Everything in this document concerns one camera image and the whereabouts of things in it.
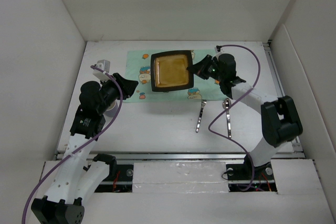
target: light blue placemat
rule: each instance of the light blue placemat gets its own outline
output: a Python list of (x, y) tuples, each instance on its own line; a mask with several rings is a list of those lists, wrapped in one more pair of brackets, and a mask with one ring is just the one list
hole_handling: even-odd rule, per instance
[[(139, 81), (134, 95), (125, 102), (162, 102), (162, 101), (190, 101), (195, 99), (221, 100), (226, 96), (220, 91), (215, 80), (202, 80), (194, 76), (194, 87), (188, 90), (153, 92), (151, 87), (151, 55), (171, 50), (137, 50), (127, 54), (125, 78)], [(206, 55), (215, 55), (215, 50), (191, 50), (193, 63), (202, 60)]]

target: purple cable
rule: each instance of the purple cable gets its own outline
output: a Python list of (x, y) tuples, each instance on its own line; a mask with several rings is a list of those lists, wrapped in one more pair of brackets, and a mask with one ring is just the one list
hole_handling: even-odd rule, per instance
[[(97, 68), (95, 66), (91, 66), (92, 69), (96, 69), (100, 72), (103, 73), (103, 70), (101, 70), (100, 68)], [(103, 134), (111, 125), (112, 123), (116, 120), (118, 114), (119, 114), (119, 111), (121, 109), (121, 105), (122, 105), (122, 100), (123, 100), (123, 95), (122, 95), (122, 90), (119, 86), (119, 84), (115, 81), (115, 79), (110, 76), (108, 73), (105, 73), (105, 75), (110, 78), (111, 81), (113, 81), (113, 83), (117, 86), (119, 92), (120, 92), (120, 103), (119, 103), (119, 107), (116, 111), (116, 114), (114, 115), (113, 119), (111, 120), (111, 122), (101, 131), (99, 132), (96, 136), (94, 136), (93, 138), (91, 138), (89, 141), (87, 141), (86, 143), (82, 144), (80, 147), (78, 147), (77, 149), (75, 149), (72, 154), (76, 154), (77, 152), (79, 152), (81, 149), (83, 149), (84, 147), (86, 147), (87, 145), (89, 145), (90, 143), (92, 143), (94, 140), (96, 140), (98, 137), (101, 136), (101, 134)], [(25, 208), (23, 210), (23, 214), (22, 214), (22, 224), (25, 224), (26, 223), (26, 216), (27, 216), (27, 213), (28, 213), (28, 207), (29, 207), (29, 203), (30, 201), (32, 200), (35, 192), (37, 191), (37, 189), (41, 186), (41, 184), (46, 180), (47, 177), (49, 177), (50, 174), (53, 173), (54, 170), (56, 170), (61, 164), (63, 164), (66, 160), (68, 160), (69, 158), (71, 158), (70, 155), (64, 157), (57, 165), (55, 165), (39, 182), (38, 184), (34, 187), (33, 191), (30, 193), (28, 199), (27, 199), (27, 202), (26, 202), (26, 205), (25, 205)]]
[[(255, 80), (255, 82), (253, 83), (252, 87), (254, 88), (257, 83), (258, 83), (258, 80), (259, 80), (259, 77), (260, 77), (260, 71), (261, 71), (261, 67), (260, 67), (260, 61), (258, 59), (258, 57), (256, 56), (256, 54), (249, 48), (247, 47), (244, 47), (244, 46), (240, 46), (240, 45), (223, 45), (222, 47), (240, 47), (240, 48), (244, 48), (246, 49), (247, 51), (249, 51), (251, 54), (253, 54), (254, 58), (256, 58), (257, 60), (257, 63), (258, 63), (258, 74), (257, 74), (257, 78)], [(221, 137), (224, 137), (228, 140), (230, 140), (231, 142), (234, 142), (235, 144), (237, 144), (240, 148), (242, 148), (244, 150), (244, 152), (246, 153), (246, 155), (248, 156), (248, 158), (250, 159), (250, 162), (251, 162), (251, 166), (252, 166), (252, 175), (251, 175), (251, 181), (250, 183), (248, 184), (248, 186), (246, 188), (243, 188), (241, 189), (242, 191), (247, 191), (251, 185), (253, 184), (253, 180), (254, 180), (254, 175), (255, 175), (255, 169), (254, 169), (254, 164), (253, 164), (253, 160), (252, 160), (252, 157), (251, 155), (249, 154), (249, 152), (241, 145), (239, 144), (237, 141), (227, 137), (227, 136), (224, 136), (218, 132), (215, 132), (211, 129), (211, 126), (224, 114), (226, 113), (226, 111), (228, 111), (229, 109), (231, 109), (234, 105), (236, 105), (239, 101), (241, 101), (243, 98), (245, 98), (252, 90), (253, 88), (249, 89), (245, 94), (243, 94), (241, 97), (239, 97), (231, 106), (230, 108), (227, 108), (225, 109), (223, 112), (221, 112), (210, 124), (209, 124), (209, 127), (208, 127), (208, 130), (218, 136), (221, 136)]]

